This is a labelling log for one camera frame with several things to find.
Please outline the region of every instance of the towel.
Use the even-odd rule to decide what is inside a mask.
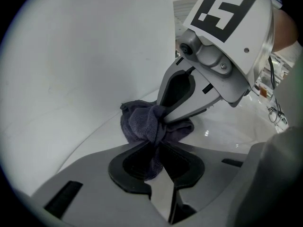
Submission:
[[[194,130],[190,119],[165,124],[165,107],[156,102],[142,100],[122,104],[121,129],[129,143],[148,140],[154,147],[158,147],[161,140],[178,142]],[[159,149],[150,162],[146,181],[155,178],[163,169],[159,158]]]

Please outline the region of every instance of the dark gray towel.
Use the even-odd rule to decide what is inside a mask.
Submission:
[[[161,140],[178,142],[194,130],[190,119],[170,124],[162,122],[165,107],[142,100],[122,104],[121,128],[128,142],[148,140],[155,147]],[[159,150],[150,162],[145,180],[155,178],[163,169],[160,163]]]

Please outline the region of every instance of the screw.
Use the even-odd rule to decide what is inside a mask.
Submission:
[[[220,68],[221,68],[221,70],[225,70],[225,69],[226,69],[226,65],[225,65],[224,63],[222,63],[222,64],[220,65]]]

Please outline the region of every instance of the cable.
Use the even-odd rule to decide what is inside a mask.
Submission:
[[[271,57],[269,56],[268,58],[268,63],[269,63],[269,66],[270,66],[270,81],[271,81],[271,85],[273,87],[273,90],[275,90],[276,88],[276,79],[275,79],[275,71],[274,71],[274,65],[273,65],[273,62],[271,60]],[[276,119],[274,121],[271,121],[272,123],[275,123],[278,116],[281,117],[281,115],[284,115],[284,113],[281,111],[281,106],[280,104],[278,104],[276,98],[275,98],[275,101],[276,101],[276,109],[274,107],[270,107],[271,109],[271,112],[269,113],[268,117],[269,117],[269,120],[271,121],[270,119],[270,115],[273,113],[273,112],[276,112]]]

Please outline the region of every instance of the white wall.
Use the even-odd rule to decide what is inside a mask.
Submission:
[[[0,55],[1,163],[31,195],[174,60],[172,0],[29,0]]]

